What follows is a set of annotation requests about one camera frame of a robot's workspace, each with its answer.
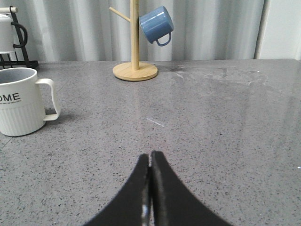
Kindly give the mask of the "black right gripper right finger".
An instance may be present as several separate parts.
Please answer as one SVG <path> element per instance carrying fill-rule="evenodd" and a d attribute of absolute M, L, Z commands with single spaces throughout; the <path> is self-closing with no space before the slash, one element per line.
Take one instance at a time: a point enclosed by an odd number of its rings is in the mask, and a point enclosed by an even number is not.
<path fill-rule="evenodd" d="M 182 183 L 163 152 L 151 154 L 151 195 L 156 226 L 229 226 Z"/>

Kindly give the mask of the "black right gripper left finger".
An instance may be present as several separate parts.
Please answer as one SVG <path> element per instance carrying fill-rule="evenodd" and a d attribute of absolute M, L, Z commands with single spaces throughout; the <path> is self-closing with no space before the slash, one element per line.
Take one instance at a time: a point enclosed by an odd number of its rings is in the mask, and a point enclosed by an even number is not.
<path fill-rule="evenodd" d="M 142 154 L 118 194 L 87 226 L 148 226 L 150 223 L 149 156 Z"/>

